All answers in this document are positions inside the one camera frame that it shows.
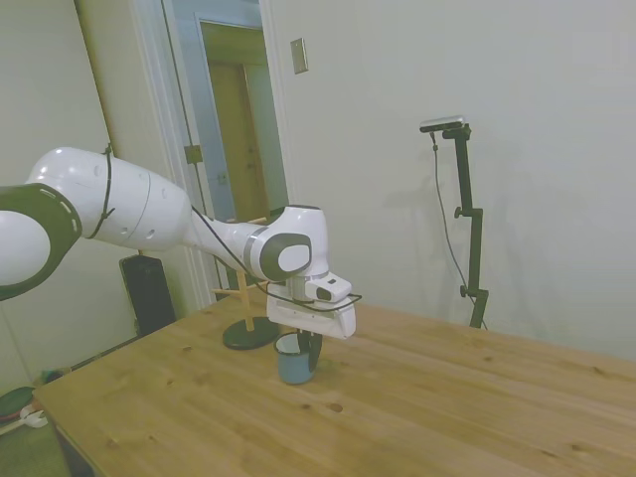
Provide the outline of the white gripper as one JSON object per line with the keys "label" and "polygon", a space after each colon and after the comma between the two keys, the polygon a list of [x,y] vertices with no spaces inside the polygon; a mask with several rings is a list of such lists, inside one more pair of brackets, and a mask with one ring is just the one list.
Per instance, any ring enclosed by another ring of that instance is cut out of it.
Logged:
{"label": "white gripper", "polygon": [[299,351],[308,352],[309,372],[314,373],[322,350],[323,336],[346,340],[354,335],[357,328],[356,311],[353,300],[344,299],[336,303],[343,308],[328,311],[325,307],[311,311],[297,304],[268,297],[267,317],[273,323],[301,330],[297,333]]}

